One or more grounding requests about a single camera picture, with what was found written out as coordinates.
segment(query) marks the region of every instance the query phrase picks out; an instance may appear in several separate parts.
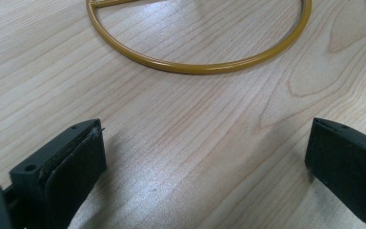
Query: circular metal frame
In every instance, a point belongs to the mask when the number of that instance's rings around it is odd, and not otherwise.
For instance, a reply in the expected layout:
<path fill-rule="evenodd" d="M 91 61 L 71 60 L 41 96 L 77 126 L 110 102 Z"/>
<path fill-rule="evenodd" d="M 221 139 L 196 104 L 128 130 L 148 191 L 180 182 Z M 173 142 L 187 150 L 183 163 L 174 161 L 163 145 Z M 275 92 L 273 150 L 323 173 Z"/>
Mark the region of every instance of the circular metal frame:
<path fill-rule="evenodd" d="M 264 52 L 261 52 L 252 57 L 227 63 L 193 65 L 193 64 L 182 64 L 182 63 L 174 63 L 170 61 L 160 60 L 135 52 L 134 50 L 131 50 L 130 48 L 121 44 L 103 28 L 102 24 L 97 18 L 97 12 L 96 12 L 97 9 L 134 1 L 137 0 L 103 0 L 103 1 L 87 0 L 86 6 L 88 9 L 89 18 L 91 19 L 94 28 L 97 30 L 97 32 L 99 32 L 99 34 L 103 37 L 103 39 L 105 39 L 105 41 L 115 50 L 125 55 L 129 59 L 142 65 L 165 72 L 184 73 L 184 74 L 229 73 L 233 71 L 243 70 L 251 66 L 265 62 L 277 56 L 284 50 L 286 50 L 296 41 L 296 39 L 302 34 L 306 25 L 308 24 L 312 11 L 312 0 L 300 0 L 302 2 L 302 12 L 294 29 L 287 36 L 285 36 L 279 43 L 277 43 L 276 45 L 274 45 L 273 47 Z"/>

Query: wooden surface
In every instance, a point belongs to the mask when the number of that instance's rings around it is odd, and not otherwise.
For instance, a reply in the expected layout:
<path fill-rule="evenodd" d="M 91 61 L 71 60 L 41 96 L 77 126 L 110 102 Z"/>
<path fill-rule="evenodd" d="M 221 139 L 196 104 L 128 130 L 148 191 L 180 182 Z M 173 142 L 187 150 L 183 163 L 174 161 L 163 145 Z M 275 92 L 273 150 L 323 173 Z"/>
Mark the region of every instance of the wooden surface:
<path fill-rule="evenodd" d="M 139 52 L 216 63 L 269 48 L 299 11 L 299 0 L 143 0 L 99 15 Z M 366 228 L 308 179 L 314 116 L 366 134 L 366 0 L 314 1 L 278 58 L 210 76 L 131 62 L 83 0 L 0 0 L 0 184 L 73 123 L 106 127 L 109 170 L 71 228 Z"/>

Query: black object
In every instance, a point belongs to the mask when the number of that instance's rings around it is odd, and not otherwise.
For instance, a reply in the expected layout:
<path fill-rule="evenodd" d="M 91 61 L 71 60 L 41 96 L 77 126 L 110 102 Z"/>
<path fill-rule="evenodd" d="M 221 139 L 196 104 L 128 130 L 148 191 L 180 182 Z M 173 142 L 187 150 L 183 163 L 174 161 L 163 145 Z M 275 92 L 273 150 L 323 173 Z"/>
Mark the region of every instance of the black object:
<path fill-rule="evenodd" d="M 366 223 L 366 135 L 345 125 L 315 118 L 305 164 Z"/>
<path fill-rule="evenodd" d="M 100 120 L 70 127 L 10 171 L 0 229 L 67 228 L 105 170 Z"/>

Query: yellow ring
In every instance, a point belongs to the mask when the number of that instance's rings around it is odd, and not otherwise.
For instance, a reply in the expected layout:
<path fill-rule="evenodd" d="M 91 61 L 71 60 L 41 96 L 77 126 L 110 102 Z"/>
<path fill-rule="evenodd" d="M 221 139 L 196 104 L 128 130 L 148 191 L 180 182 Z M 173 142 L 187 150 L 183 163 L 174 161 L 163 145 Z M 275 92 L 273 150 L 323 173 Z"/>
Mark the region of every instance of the yellow ring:
<path fill-rule="evenodd" d="M 105 41 L 112 46 L 115 50 L 125 55 L 129 59 L 140 63 L 142 65 L 158 69 L 165 72 L 171 73 L 184 73 L 184 74 L 213 74 L 213 73 L 229 73 L 233 71 L 243 70 L 251 66 L 260 64 L 267 61 L 279 53 L 290 47 L 296 39 L 302 34 L 308 20 L 311 16 L 312 11 L 312 0 L 301 0 L 302 1 L 302 13 L 296 23 L 293 31 L 284 37 L 278 44 L 274 45 L 265 52 L 259 53 L 255 56 L 248 57 L 245 59 L 219 63 L 219 64 L 207 64 L 207 65 L 191 65 L 191 64 L 181 64 L 173 63 L 169 61 L 155 59 L 138 52 L 135 52 L 128 47 L 121 44 L 119 41 L 114 39 L 101 25 L 100 21 L 97 19 L 96 9 L 104 8 L 108 6 L 114 6 L 122 3 L 133 2 L 137 0 L 104 0 L 104 1 L 94 1 L 87 0 L 86 5 L 88 9 L 88 15 L 93 23 L 94 28 L 99 32 L 99 34 L 105 39 Z"/>

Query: yellow wire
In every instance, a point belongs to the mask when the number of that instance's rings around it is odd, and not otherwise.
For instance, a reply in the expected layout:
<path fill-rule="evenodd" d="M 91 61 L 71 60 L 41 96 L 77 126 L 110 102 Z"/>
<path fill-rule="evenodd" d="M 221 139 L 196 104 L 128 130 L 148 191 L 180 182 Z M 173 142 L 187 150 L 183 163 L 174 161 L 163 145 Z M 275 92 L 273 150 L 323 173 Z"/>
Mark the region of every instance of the yellow wire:
<path fill-rule="evenodd" d="M 219 63 L 219 64 L 206 64 L 206 65 L 192 65 L 192 64 L 181 64 L 181 63 L 173 63 L 169 61 L 164 61 L 160 59 L 155 59 L 138 52 L 135 52 L 128 47 L 121 44 L 119 41 L 114 39 L 101 25 L 100 21 L 97 18 L 96 9 L 104 8 L 108 6 L 114 6 L 122 3 L 133 2 L 137 0 L 103 0 L 103 1 L 94 1 L 87 0 L 87 9 L 88 15 L 91 19 L 91 22 L 94 28 L 99 32 L 99 34 L 105 39 L 105 41 L 112 46 L 114 49 L 128 57 L 129 59 L 138 62 L 142 65 L 166 71 L 171 73 L 184 73 L 184 74 L 213 74 L 213 73 L 229 73 L 233 71 L 243 70 L 249 68 L 251 66 L 260 64 L 264 61 L 267 61 L 279 53 L 286 50 L 290 47 L 296 39 L 302 34 L 306 25 L 308 24 L 308 20 L 311 16 L 312 11 L 312 0 L 301 0 L 302 1 L 302 13 L 301 16 L 296 23 L 293 31 L 289 33 L 286 37 L 284 37 L 278 44 L 274 45 L 270 49 L 265 52 L 259 53 L 255 56 L 248 57 L 242 60 L 237 60 L 233 62 L 227 63 Z"/>

